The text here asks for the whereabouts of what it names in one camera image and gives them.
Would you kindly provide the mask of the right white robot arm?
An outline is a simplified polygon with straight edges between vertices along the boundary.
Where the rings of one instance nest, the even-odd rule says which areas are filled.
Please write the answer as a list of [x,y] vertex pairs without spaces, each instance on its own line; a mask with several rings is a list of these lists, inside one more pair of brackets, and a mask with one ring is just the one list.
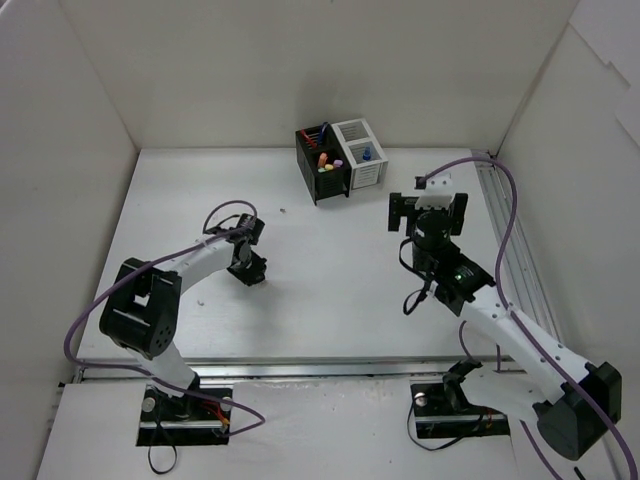
[[406,268],[459,319],[488,336],[526,372],[498,374],[478,360],[457,362],[443,378],[445,405],[464,412],[486,406],[537,427],[560,456],[579,460],[621,418],[622,377],[608,362],[588,361],[557,342],[499,295],[495,279],[453,243],[468,197],[392,193],[388,228],[404,230],[412,261]]

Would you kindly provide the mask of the blue gel pen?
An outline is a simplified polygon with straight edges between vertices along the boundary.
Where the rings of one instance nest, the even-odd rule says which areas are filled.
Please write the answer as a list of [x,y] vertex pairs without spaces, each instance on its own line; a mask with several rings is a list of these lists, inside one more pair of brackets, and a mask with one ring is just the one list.
[[318,147],[321,147],[321,146],[323,146],[325,144],[325,142],[327,140],[327,132],[328,132],[329,126],[330,126],[330,124],[328,122],[323,122],[322,123],[322,125],[320,127],[320,130],[319,130],[319,133],[318,133],[318,136],[317,136],[317,146]]

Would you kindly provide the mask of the red gel pen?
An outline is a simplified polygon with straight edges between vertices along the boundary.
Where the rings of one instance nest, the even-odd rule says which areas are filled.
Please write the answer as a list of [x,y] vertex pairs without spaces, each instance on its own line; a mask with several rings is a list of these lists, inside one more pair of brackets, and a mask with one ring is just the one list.
[[310,149],[316,149],[319,147],[319,130],[302,130],[301,135]]

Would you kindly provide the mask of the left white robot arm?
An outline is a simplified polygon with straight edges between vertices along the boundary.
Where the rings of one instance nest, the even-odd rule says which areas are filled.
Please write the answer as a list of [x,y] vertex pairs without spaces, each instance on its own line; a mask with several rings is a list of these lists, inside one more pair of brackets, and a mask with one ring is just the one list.
[[249,214],[235,227],[215,225],[194,249],[132,278],[109,295],[99,329],[128,351],[153,377],[164,396],[164,408],[175,418],[191,418],[199,409],[199,377],[186,364],[174,337],[181,296],[214,273],[226,271],[245,286],[265,280],[266,259],[254,247],[265,223]]

